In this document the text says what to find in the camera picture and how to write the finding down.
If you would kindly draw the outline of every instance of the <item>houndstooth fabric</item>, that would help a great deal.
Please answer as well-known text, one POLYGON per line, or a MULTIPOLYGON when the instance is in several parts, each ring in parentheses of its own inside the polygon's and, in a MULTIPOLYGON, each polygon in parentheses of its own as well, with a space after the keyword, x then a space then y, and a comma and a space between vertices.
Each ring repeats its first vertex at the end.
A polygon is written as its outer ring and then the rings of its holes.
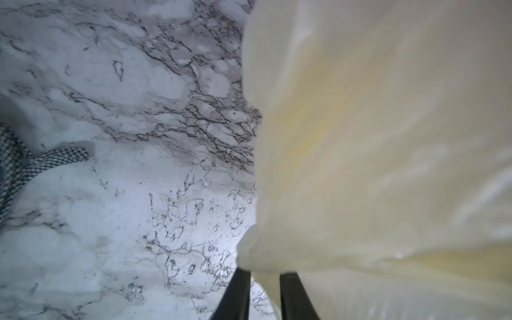
POLYGON ((84 148, 66 147, 34 155, 0 123, 0 222, 4 219, 17 192, 37 174, 59 165, 86 161, 84 148))

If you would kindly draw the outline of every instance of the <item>plastic bag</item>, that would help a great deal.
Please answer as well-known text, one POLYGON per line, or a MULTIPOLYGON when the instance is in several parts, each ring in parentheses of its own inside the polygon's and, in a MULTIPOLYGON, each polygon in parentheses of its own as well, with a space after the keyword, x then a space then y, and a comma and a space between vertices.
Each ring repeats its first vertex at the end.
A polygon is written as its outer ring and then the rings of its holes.
POLYGON ((323 320, 512 318, 512 3, 259 0, 244 94, 263 114, 238 245, 323 320))

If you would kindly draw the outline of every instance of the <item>checkered cloth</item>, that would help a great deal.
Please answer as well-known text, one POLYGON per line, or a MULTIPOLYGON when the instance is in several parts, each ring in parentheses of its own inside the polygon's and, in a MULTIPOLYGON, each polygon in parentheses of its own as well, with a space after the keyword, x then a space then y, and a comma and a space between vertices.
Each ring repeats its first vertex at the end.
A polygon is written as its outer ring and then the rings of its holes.
POLYGON ((34 155, 6 125, 0 122, 0 222, 17 192, 37 174, 53 167, 86 161, 89 154, 75 146, 34 155))

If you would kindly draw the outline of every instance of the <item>translucent plastic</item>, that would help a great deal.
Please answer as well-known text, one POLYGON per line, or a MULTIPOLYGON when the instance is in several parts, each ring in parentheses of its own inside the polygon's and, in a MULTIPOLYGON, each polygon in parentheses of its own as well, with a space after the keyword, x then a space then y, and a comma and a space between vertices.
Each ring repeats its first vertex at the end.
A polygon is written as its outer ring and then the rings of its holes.
POLYGON ((378 319, 389 292, 406 319, 512 318, 511 16, 507 0, 259 0, 242 57, 259 201, 239 266, 298 271, 316 308, 337 304, 323 319, 378 319), (445 317, 420 312, 441 296, 445 317))

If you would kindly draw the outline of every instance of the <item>white marble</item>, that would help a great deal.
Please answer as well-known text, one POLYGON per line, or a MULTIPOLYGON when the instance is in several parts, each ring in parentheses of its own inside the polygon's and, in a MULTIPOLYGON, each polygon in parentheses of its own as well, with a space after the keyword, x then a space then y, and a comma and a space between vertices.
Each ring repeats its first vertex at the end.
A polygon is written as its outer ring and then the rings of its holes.
MULTIPOLYGON (((0 0, 0 121, 91 160, 0 229, 0 318, 209 319, 254 223, 241 89, 253 0, 0 0)), ((251 319, 272 319, 252 287, 251 319)))

